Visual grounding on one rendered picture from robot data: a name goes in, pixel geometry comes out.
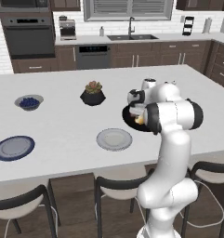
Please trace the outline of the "brown side cupboards run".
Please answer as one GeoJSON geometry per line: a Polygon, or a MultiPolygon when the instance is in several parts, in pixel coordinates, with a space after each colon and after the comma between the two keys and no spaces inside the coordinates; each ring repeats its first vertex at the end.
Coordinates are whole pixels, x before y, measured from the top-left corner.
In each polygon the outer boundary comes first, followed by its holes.
{"type": "Polygon", "coordinates": [[[204,75],[224,87],[224,44],[213,41],[208,53],[204,75]]]}

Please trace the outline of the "window with blinds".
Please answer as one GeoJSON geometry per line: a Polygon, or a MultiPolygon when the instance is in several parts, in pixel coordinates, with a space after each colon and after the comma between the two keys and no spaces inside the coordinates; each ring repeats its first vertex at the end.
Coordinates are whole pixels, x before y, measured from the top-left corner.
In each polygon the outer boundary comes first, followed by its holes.
{"type": "Polygon", "coordinates": [[[84,20],[171,20],[173,3],[174,0],[84,0],[84,20]]]}

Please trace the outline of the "black chair with white seat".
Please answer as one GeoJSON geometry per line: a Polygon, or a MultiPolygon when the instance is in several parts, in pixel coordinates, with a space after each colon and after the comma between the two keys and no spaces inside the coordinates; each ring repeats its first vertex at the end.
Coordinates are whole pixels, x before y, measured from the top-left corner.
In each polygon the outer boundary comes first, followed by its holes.
{"type": "Polygon", "coordinates": [[[129,200],[130,212],[134,211],[134,203],[138,208],[144,222],[148,221],[149,210],[143,214],[137,197],[138,186],[146,181],[154,169],[146,170],[144,165],[133,165],[95,172],[94,176],[94,210],[98,226],[98,238],[102,237],[101,199],[108,196],[115,200],[129,200]]]}
{"type": "MultiPolygon", "coordinates": [[[[224,184],[224,154],[209,155],[205,157],[199,156],[192,159],[188,165],[188,174],[193,181],[199,183],[198,192],[201,191],[202,187],[208,188],[206,182],[210,184],[224,184]]],[[[185,238],[186,236],[187,225],[191,225],[195,228],[208,228],[218,224],[221,225],[218,238],[224,237],[224,206],[221,206],[216,196],[214,196],[214,199],[216,200],[222,212],[221,221],[208,225],[202,225],[200,227],[198,225],[194,225],[188,222],[191,206],[187,205],[185,207],[184,214],[182,215],[182,238],[185,238]]]]}
{"type": "Polygon", "coordinates": [[[4,238],[7,238],[9,222],[12,222],[17,233],[21,234],[18,219],[29,215],[38,206],[46,209],[51,236],[58,238],[59,212],[49,178],[0,185],[0,219],[7,221],[4,238]]]}

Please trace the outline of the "grey plate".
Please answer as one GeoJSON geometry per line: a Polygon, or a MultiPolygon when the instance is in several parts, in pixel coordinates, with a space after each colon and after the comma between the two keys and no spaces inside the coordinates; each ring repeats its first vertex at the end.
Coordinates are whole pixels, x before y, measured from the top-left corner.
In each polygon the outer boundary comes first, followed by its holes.
{"type": "Polygon", "coordinates": [[[97,135],[97,144],[106,151],[123,151],[127,149],[132,142],[132,136],[120,128],[107,128],[97,135]]]}

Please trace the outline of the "blue rimmed plate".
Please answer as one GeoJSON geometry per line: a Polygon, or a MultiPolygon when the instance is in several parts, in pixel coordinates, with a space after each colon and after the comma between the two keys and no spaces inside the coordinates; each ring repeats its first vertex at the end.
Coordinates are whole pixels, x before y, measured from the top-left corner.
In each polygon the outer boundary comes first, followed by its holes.
{"type": "Polygon", "coordinates": [[[35,146],[32,138],[15,136],[0,142],[0,161],[12,162],[30,154],[35,146]]]}

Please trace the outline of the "microwave oven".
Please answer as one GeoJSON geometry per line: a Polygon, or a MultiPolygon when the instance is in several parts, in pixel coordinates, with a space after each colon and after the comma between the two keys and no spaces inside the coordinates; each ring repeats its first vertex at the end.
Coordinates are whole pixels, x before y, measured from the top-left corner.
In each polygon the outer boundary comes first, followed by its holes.
{"type": "Polygon", "coordinates": [[[0,12],[48,12],[48,0],[0,0],[0,12]]]}

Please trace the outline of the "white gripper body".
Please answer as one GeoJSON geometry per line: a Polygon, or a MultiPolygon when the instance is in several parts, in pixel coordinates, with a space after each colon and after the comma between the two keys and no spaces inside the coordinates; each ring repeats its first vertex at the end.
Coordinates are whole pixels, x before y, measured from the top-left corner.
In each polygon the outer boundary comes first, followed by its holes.
{"type": "Polygon", "coordinates": [[[129,107],[129,112],[131,115],[134,115],[135,117],[139,117],[144,112],[144,107],[129,107]]]}

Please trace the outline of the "dark tap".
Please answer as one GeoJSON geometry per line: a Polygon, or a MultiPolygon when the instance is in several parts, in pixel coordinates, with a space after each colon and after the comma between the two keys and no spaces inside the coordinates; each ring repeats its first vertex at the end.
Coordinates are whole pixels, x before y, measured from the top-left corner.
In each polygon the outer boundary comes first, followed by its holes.
{"type": "Polygon", "coordinates": [[[134,33],[135,32],[135,26],[133,27],[132,26],[132,21],[133,20],[135,20],[135,18],[134,17],[130,17],[130,19],[129,19],[129,25],[128,25],[128,36],[129,37],[132,37],[132,33],[134,33]]]}

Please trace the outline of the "grey dishwasher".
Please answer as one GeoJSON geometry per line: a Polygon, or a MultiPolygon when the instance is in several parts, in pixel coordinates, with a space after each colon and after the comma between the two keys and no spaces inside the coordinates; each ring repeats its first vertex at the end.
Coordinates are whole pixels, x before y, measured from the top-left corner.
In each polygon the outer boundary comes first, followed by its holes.
{"type": "Polygon", "coordinates": [[[109,45],[82,45],[75,48],[78,70],[108,69],[111,67],[109,45]]]}

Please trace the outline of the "brown wall cupboard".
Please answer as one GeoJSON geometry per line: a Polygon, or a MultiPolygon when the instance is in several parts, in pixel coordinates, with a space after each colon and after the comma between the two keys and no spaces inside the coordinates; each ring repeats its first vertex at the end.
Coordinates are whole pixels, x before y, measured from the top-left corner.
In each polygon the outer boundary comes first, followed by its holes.
{"type": "Polygon", "coordinates": [[[224,11],[224,0],[177,0],[176,9],[187,11],[224,11]]]}
{"type": "Polygon", "coordinates": [[[52,11],[80,11],[80,0],[50,0],[52,11]]]}

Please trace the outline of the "grey bowl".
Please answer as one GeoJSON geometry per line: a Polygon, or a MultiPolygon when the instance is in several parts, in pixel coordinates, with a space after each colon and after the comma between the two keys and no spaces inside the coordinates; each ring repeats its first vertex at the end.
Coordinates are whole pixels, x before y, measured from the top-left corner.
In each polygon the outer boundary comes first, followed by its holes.
{"type": "Polygon", "coordinates": [[[39,105],[34,107],[34,108],[30,108],[30,109],[25,109],[25,108],[22,108],[24,111],[34,111],[36,110],[40,104],[44,101],[44,98],[40,95],[25,95],[25,96],[22,96],[22,97],[19,97],[15,100],[15,105],[20,107],[20,102],[24,99],[24,98],[35,98],[39,101],[39,105]]]}

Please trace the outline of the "built-in oven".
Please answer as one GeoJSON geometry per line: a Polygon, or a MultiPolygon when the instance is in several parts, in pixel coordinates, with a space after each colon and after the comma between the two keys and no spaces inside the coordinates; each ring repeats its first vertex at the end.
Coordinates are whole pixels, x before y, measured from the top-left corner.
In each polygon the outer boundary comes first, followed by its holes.
{"type": "Polygon", "coordinates": [[[55,30],[50,13],[1,13],[0,18],[13,60],[55,57],[55,30]]]}

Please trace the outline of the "brown base cupboards run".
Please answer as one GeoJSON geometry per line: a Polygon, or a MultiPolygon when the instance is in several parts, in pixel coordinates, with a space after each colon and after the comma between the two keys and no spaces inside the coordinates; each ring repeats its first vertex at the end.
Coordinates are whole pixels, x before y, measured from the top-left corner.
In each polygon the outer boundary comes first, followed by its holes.
{"type": "MultiPolygon", "coordinates": [[[[204,73],[210,40],[109,45],[109,67],[129,68],[188,64],[204,73]]],[[[39,73],[78,70],[79,50],[75,46],[55,46],[55,58],[13,59],[14,73],[39,73]]]]}

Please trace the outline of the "silver coffee machine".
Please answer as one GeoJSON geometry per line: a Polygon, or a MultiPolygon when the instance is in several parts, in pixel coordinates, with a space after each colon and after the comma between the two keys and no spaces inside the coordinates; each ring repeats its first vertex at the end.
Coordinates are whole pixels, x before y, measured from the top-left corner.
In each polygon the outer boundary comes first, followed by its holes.
{"type": "Polygon", "coordinates": [[[59,31],[61,40],[75,40],[75,20],[70,20],[66,16],[60,16],[59,31]]]}

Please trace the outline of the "steel sink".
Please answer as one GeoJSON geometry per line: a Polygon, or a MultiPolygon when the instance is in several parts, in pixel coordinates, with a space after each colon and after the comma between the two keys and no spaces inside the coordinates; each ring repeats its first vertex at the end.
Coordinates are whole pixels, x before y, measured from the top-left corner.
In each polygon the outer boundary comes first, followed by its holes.
{"type": "Polygon", "coordinates": [[[159,39],[152,34],[133,34],[133,35],[107,35],[107,37],[112,41],[122,41],[122,40],[153,40],[159,39]]]}

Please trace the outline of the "succulent in black pot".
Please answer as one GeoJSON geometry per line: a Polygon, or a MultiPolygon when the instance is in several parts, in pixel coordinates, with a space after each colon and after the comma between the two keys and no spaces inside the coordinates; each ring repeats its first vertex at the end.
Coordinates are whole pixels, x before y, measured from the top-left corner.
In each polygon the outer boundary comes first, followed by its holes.
{"type": "Polygon", "coordinates": [[[102,85],[100,82],[91,81],[86,85],[86,88],[80,98],[86,105],[100,105],[106,99],[101,89],[102,85]]]}

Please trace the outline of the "paper towel roll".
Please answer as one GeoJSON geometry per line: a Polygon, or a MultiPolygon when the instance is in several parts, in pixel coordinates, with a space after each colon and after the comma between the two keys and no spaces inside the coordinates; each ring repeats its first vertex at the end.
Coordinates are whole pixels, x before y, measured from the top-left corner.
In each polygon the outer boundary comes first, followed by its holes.
{"type": "Polygon", "coordinates": [[[212,19],[211,18],[205,19],[203,33],[209,33],[210,32],[211,24],[212,24],[212,19]]]}

